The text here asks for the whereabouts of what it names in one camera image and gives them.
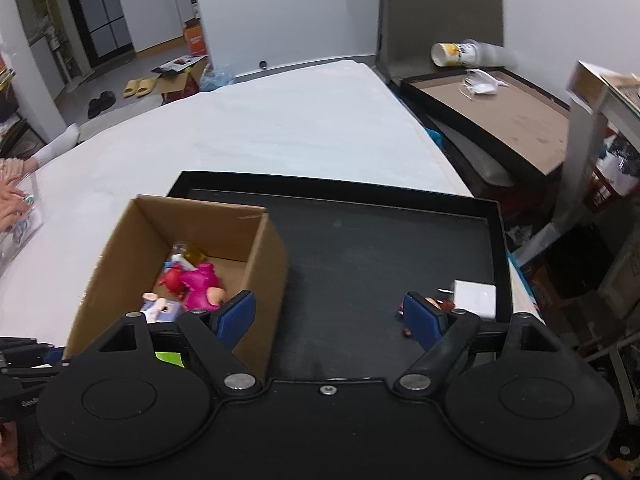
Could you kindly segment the person's hand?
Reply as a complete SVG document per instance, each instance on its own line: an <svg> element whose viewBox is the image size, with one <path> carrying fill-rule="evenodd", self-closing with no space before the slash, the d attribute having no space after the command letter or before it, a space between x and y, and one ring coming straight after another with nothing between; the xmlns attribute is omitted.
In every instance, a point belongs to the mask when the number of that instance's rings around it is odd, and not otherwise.
<svg viewBox="0 0 640 480"><path fill-rule="evenodd" d="M0 230L2 232L12 229L17 221L28 213L29 206L25 200L25 193L17 188L15 183L38 168L39 162L35 157L1 159Z"/></svg>

